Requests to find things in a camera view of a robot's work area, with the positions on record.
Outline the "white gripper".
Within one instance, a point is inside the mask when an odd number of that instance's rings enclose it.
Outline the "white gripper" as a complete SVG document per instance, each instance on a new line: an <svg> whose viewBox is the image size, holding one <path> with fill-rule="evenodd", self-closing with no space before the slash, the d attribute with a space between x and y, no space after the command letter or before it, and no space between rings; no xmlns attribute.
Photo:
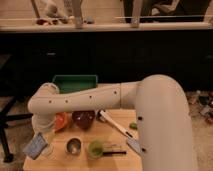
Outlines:
<svg viewBox="0 0 213 171"><path fill-rule="evenodd" d="M41 133L45 140L52 140L55 136L53 122L48 124L33 123L32 126L34 132Z"/></svg>

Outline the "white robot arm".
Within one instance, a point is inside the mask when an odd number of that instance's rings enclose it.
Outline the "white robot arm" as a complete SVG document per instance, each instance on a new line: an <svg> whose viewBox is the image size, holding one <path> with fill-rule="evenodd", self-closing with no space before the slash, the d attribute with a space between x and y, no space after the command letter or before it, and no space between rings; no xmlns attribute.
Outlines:
<svg viewBox="0 0 213 171"><path fill-rule="evenodd" d="M143 171L199 171L186 95L167 75L61 94L44 83L28 102L33 126L48 130L58 112L133 109Z"/></svg>

